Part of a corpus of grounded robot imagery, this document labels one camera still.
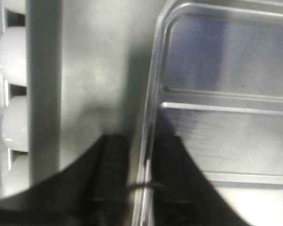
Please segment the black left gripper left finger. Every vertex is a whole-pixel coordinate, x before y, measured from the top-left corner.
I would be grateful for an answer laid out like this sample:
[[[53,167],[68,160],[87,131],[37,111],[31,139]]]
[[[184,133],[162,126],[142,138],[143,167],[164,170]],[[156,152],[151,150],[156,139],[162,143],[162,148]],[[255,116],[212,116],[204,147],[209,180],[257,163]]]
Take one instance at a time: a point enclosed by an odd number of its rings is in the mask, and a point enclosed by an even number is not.
[[[61,172],[0,200],[0,226],[122,225],[128,152],[125,136],[101,136]]]

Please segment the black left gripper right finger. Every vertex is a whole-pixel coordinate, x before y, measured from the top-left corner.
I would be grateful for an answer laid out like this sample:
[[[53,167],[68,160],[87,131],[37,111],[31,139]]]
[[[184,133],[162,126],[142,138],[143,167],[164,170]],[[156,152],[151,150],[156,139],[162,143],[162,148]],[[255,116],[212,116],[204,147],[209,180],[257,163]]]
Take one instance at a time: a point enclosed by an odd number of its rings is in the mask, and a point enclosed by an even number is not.
[[[246,226],[188,155],[164,117],[156,123],[152,149],[154,222],[157,226]]]

